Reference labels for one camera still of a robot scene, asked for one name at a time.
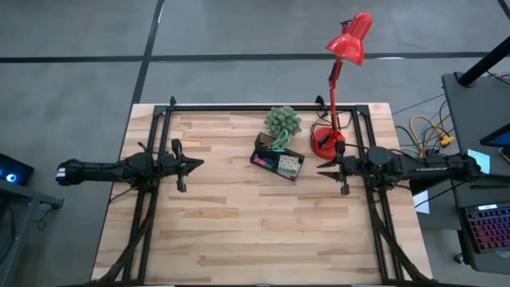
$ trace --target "red desk lamp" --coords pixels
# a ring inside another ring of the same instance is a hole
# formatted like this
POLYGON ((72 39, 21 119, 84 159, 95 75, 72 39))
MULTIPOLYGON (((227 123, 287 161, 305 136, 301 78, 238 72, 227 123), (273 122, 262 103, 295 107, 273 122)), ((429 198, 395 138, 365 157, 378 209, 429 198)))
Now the red desk lamp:
POLYGON ((342 22, 342 34, 326 45, 326 49, 336 55, 335 64, 329 76, 332 127, 319 128, 312 137, 312 150, 323 159, 334 159, 336 156, 335 142, 337 140, 345 140, 338 129, 335 106, 336 81, 342 68, 342 59, 352 61, 357 65, 363 63, 364 52, 362 41, 371 25, 372 16, 369 13, 357 13, 351 23, 342 22))

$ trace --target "desk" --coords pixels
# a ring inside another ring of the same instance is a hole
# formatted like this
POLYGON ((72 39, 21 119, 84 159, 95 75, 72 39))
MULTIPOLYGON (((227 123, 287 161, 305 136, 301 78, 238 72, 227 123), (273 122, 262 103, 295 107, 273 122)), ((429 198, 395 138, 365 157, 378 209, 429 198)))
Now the desk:
MULTIPOLYGON (((153 107, 133 107, 122 157, 147 141, 153 107)), ((390 106, 370 104, 370 110, 378 145, 398 148, 390 106)), ((175 177, 161 182, 146 284, 380 282, 361 178, 351 178, 351 194, 340 197, 338 183, 316 174, 324 160, 314 156, 309 143, 315 112, 299 112, 303 131, 289 147, 306 156, 297 181, 250 164, 265 114, 172 112, 169 140, 179 138, 185 155, 205 163, 186 178, 187 193, 177 191, 175 177)), ((341 123, 348 117, 341 114, 341 123)), ((343 134, 355 143, 351 126, 343 134)), ((346 153, 356 155, 357 149, 347 147, 346 153)), ((112 196, 127 188, 115 184, 112 196)), ((397 240, 431 277, 411 193, 397 188, 388 197, 397 240)), ((108 208, 92 279, 101 277, 126 246, 135 198, 135 191, 127 193, 108 208)))
MULTIPOLYGON (((5 260, 0 264, 0 287, 12 286, 14 274, 18 268, 18 263, 22 256, 23 247, 28 240, 29 225, 34 224, 39 204, 44 203, 57 210, 62 208, 63 199, 57 199, 53 196, 34 191, 27 187, 18 186, 17 184, 8 183, 0 180, 0 198, 11 204, 14 212, 14 219, 10 216, 8 223, 0 220, 0 238, 3 241, 9 241, 7 236, 13 236, 6 230, 10 229, 11 220, 14 220, 14 241, 12 246, 5 254, 5 260)), ((5 246, 2 245, 2 256, 4 256, 5 246)))
MULTIPOLYGON (((443 75, 442 81, 459 150, 467 152, 468 149, 473 149, 490 155, 490 174, 510 176, 510 164, 501 157, 498 152, 499 148, 480 145, 481 138, 510 122, 510 113, 508 112, 510 88, 497 79, 489 77, 479 77, 476 85, 472 88, 459 85, 453 74, 443 75)), ((510 189, 508 188, 474 190, 470 188, 473 184, 481 186, 510 185, 508 181, 501 182, 494 178, 463 184, 453 191, 457 209, 496 202, 510 202, 510 189)), ((475 253, 469 240, 469 228, 462 220, 460 223, 459 240, 466 263, 477 271, 510 274, 510 258, 503 258, 496 253, 475 253)))
POLYGON ((491 174, 510 176, 510 164, 499 148, 480 144, 480 139, 510 123, 510 87, 489 77, 479 77, 472 88, 461 86, 453 74, 443 75, 442 81, 459 150, 490 155, 491 174))

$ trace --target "blue light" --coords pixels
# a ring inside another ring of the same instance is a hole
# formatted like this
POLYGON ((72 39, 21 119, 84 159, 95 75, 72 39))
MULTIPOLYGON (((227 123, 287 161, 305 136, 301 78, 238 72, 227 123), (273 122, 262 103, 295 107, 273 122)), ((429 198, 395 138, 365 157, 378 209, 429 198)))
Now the blue light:
POLYGON ((8 182, 13 183, 16 181, 17 176, 15 174, 8 174, 6 178, 8 182))

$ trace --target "computer monitor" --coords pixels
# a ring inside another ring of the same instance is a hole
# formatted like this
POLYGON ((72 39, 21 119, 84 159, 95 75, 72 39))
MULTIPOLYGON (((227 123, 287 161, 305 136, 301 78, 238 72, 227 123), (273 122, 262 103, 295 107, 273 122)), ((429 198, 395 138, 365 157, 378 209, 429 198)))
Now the computer monitor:
POLYGON ((510 147, 510 124, 481 139, 480 144, 490 147, 510 147))

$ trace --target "lamp base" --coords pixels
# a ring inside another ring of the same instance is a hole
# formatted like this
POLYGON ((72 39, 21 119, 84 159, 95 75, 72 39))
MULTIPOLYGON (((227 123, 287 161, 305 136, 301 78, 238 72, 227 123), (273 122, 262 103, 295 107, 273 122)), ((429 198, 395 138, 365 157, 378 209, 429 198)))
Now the lamp base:
POLYGON ((345 141, 345 138, 339 132, 336 136, 333 134, 331 127, 319 128, 313 133, 313 139, 310 143, 312 145, 313 153, 323 159, 334 159, 336 157, 335 143, 337 140, 345 141), (319 142, 325 136, 328 137, 322 147, 319 147, 319 142))

